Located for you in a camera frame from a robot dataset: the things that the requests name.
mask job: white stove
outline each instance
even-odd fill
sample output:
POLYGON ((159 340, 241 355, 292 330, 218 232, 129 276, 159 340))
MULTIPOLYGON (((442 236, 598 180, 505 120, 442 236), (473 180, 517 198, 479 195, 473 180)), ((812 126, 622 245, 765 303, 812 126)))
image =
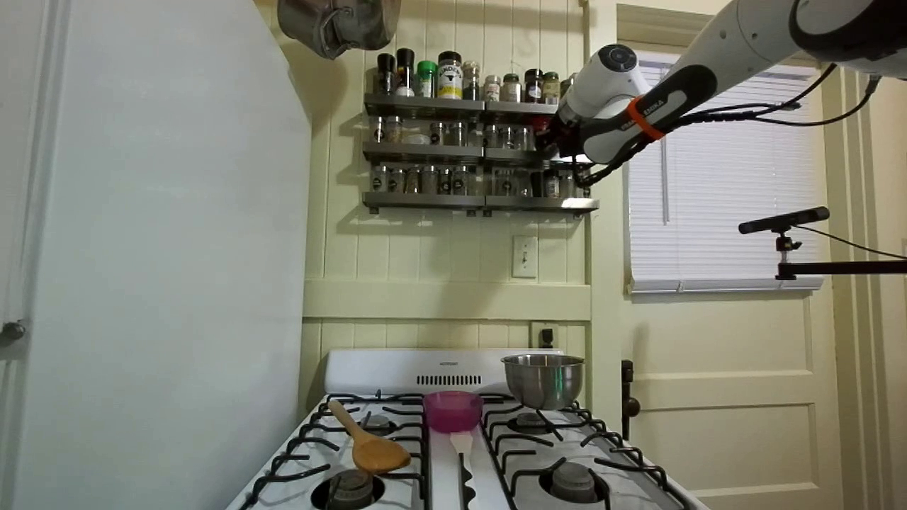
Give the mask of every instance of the white stove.
POLYGON ((663 469, 588 411, 523 408, 506 395, 502 358, 513 351, 330 351, 325 398, 228 510, 699 510, 663 469), (469 459, 427 428, 422 398, 482 395, 469 459), (329 401, 370 433, 398 442, 410 463, 369 476, 329 401))

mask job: beadboard wall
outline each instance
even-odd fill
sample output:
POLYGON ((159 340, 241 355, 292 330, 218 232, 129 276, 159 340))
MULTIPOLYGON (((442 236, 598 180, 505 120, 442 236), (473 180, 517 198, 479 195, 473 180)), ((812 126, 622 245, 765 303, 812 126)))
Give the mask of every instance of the beadboard wall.
MULTIPOLYGON (((412 48, 435 61, 452 48, 482 75, 527 68, 568 76, 587 61, 584 8, 574 0, 431 0, 401 4, 384 51, 412 48)), ((465 215, 381 209, 360 204, 369 163, 360 140, 369 68, 377 51, 330 64, 282 44, 306 98, 315 154, 306 232, 302 408, 323 395, 323 355, 330 348, 499 348, 527 345, 529 321, 556 321, 556 345, 587 355, 588 260, 587 219, 465 215), (539 238, 539 276, 513 277, 513 236, 539 238)))

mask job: white refrigerator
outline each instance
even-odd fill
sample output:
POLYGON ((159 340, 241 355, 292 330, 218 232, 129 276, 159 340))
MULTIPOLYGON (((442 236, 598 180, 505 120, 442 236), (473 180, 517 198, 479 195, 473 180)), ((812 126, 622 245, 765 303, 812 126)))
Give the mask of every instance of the white refrigerator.
POLYGON ((296 419, 286 61, 251 0, 3 0, 0 44, 0 508, 224 508, 296 419))

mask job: window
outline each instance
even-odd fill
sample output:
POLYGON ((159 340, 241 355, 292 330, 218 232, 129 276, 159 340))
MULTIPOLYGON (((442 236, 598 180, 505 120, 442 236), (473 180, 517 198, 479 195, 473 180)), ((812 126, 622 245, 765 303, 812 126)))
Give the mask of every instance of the window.
MULTIPOLYGON (((655 85, 665 56, 646 56, 655 85)), ((809 71, 770 68, 703 109, 785 103, 809 71)), ((780 120, 816 120, 812 109, 780 120)), ((821 277, 772 282, 770 232, 740 236, 736 224, 821 204, 819 134, 761 122, 692 126, 646 149, 625 167, 629 294, 676 292, 812 292, 821 277)), ((797 258, 812 258, 801 236, 797 258)))

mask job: stove burner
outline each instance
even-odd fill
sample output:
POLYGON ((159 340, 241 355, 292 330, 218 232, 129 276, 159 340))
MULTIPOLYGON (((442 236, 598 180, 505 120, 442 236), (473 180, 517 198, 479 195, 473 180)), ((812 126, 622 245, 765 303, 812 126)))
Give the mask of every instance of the stove burner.
POLYGON ((397 422, 391 422, 391 419, 381 418, 381 415, 369 415, 369 418, 360 422, 360 428, 366 428, 366 432, 373 433, 373 436, 387 436, 387 433, 398 432, 397 422))
POLYGON ((602 479, 598 479, 588 469, 574 463, 558 463, 556 469, 544 472, 539 476, 539 484, 563 503, 588 504, 588 503, 605 503, 608 489, 602 479))
POLYGON ((540 415, 517 415, 506 422, 509 432, 517 433, 550 433, 551 426, 540 415))
POLYGON ((319 483, 312 493, 316 510, 360 510, 373 504, 384 484, 366 472, 343 472, 319 483))

